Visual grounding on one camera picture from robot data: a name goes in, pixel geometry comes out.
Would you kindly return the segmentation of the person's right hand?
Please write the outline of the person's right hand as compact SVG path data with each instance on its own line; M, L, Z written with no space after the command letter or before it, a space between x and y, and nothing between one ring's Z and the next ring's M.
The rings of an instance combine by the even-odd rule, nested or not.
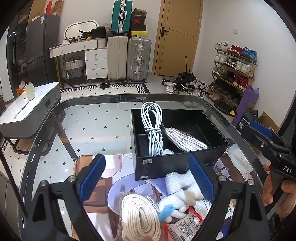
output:
M271 162L263 168L268 172L261 196L267 219L277 214L283 221L295 208L295 173L288 171L288 167L281 172L273 168Z

